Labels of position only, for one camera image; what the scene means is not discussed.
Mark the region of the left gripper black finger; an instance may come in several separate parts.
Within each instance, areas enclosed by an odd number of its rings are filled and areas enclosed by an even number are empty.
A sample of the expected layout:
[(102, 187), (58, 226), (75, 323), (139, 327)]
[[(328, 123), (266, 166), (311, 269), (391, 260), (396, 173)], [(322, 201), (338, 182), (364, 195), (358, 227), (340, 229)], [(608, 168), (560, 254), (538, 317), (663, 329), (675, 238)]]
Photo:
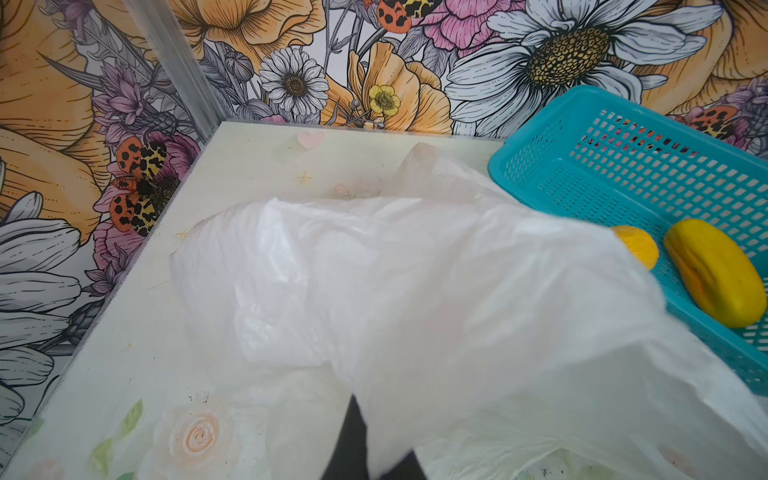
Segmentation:
[[(367, 469), (367, 426), (355, 396), (350, 398), (333, 454), (323, 472), (323, 480), (374, 479)], [(413, 451), (380, 476), (383, 480), (426, 480)]]

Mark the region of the translucent white plastic bag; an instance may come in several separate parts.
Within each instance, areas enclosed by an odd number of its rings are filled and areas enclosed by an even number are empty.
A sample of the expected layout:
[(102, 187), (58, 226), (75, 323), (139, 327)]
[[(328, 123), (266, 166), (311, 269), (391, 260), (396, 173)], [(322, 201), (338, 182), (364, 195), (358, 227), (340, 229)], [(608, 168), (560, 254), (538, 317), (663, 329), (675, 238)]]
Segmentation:
[(538, 213), (426, 144), (382, 194), (239, 205), (170, 259), (220, 391), (317, 479), (355, 399), (364, 473), (511, 478), (565, 449), (629, 479), (763, 479), (767, 415), (608, 229)]

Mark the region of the yellow toy fruit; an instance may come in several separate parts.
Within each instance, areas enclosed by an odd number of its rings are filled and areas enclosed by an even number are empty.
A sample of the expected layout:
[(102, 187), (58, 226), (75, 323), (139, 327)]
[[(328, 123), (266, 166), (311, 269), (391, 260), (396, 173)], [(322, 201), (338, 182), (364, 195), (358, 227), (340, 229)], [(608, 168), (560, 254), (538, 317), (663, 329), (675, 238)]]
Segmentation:
[(649, 233), (626, 225), (615, 226), (611, 230), (647, 270), (651, 271), (655, 268), (660, 258), (660, 251)]

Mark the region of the yellow toy banana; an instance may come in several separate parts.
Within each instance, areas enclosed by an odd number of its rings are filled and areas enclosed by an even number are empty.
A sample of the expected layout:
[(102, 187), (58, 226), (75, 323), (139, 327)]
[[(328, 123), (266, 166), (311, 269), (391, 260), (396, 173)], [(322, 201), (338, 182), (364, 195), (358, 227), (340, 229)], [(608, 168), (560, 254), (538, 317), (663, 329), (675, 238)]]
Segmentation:
[(703, 220), (686, 219), (666, 232), (663, 244), (700, 310), (731, 329), (749, 327), (763, 317), (763, 281), (723, 231)]

